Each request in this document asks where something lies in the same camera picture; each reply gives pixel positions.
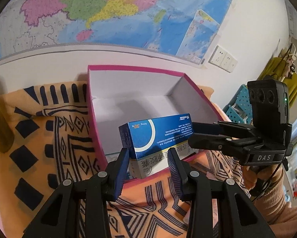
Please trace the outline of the pink sleeve forearm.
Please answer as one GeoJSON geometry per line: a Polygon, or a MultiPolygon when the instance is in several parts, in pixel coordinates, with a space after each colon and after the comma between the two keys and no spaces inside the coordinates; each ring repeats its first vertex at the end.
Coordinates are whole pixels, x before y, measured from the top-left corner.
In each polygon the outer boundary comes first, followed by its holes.
{"type": "Polygon", "coordinates": [[[254,205],[269,224],[276,237],[294,237],[297,233],[297,206],[285,201],[284,175],[254,205]]]}

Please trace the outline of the person right hand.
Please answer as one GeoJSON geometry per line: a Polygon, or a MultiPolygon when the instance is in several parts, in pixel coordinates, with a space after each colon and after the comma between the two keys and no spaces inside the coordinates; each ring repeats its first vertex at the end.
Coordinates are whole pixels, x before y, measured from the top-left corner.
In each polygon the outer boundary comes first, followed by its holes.
{"type": "Polygon", "coordinates": [[[265,191],[265,193],[268,193],[277,185],[280,180],[282,180],[282,172],[282,167],[279,165],[270,165],[258,173],[255,173],[253,170],[251,170],[250,166],[242,167],[244,185],[248,191],[252,191],[259,180],[266,182],[269,178],[271,178],[270,185],[265,191]]]}

